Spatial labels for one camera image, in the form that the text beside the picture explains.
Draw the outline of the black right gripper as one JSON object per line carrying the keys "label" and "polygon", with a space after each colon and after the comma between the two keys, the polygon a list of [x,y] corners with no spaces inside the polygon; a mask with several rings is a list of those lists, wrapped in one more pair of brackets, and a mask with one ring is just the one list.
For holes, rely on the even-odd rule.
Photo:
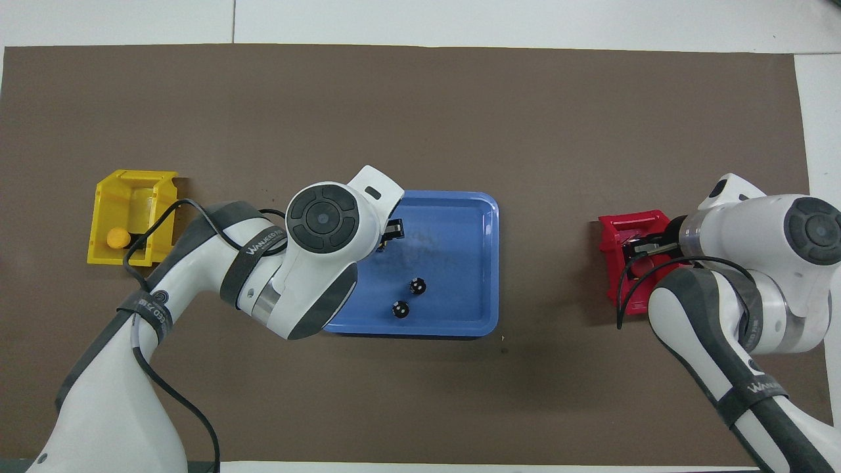
{"label": "black right gripper", "polygon": [[681,234],[681,227],[685,219],[686,217],[671,219],[662,233],[662,242],[643,242],[642,240],[635,242],[633,245],[634,254],[642,257],[661,254],[665,254],[670,258],[681,256],[679,235]]}

